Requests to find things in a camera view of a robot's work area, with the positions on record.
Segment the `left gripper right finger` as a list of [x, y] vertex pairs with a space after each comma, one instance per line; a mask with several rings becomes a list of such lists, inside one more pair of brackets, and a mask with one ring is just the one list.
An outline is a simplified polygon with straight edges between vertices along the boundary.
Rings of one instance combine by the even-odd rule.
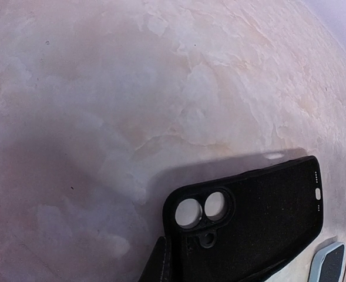
[[281, 260], [278, 263], [268, 266], [243, 279], [244, 282], [266, 281], [268, 278], [279, 272], [287, 265], [287, 260]]

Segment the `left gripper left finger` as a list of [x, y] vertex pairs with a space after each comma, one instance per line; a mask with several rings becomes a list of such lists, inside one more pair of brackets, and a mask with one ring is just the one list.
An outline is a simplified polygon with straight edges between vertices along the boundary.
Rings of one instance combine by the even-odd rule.
[[157, 239], [139, 282], [172, 281], [172, 241], [169, 236]]

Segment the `light blue phone case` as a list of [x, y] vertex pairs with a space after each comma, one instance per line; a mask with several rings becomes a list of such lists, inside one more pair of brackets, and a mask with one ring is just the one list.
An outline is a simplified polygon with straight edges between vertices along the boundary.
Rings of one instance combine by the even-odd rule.
[[316, 252], [315, 256], [313, 257], [311, 268], [310, 268], [310, 275], [308, 278], [308, 282], [319, 282], [320, 272], [321, 272], [321, 265], [324, 261], [325, 255], [331, 251], [335, 246], [338, 246], [340, 244], [343, 244], [343, 242], [334, 242], [319, 251]]

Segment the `black phone case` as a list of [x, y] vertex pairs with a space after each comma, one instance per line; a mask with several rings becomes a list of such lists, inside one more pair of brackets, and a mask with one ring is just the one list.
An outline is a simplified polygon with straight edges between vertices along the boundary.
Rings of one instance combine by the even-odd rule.
[[[281, 260], [288, 264], [321, 232], [323, 200], [316, 196], [321, 190], [314, 156], [176, 189], [163, 206], [173, 281], [243, 281]], [[222, 218], [202, 215], [193, 227], [178, 225], [182, 201], [203, 206], [215, 192], [225, 199]]]

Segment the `blue-edged phone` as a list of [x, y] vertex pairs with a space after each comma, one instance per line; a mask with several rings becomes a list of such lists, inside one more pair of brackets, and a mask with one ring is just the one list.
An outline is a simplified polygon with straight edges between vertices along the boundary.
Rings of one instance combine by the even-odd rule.
[[321, 265], [319, 282], [339, 282], [344, 260], [344, 245], [335, 246], [329, 251]]

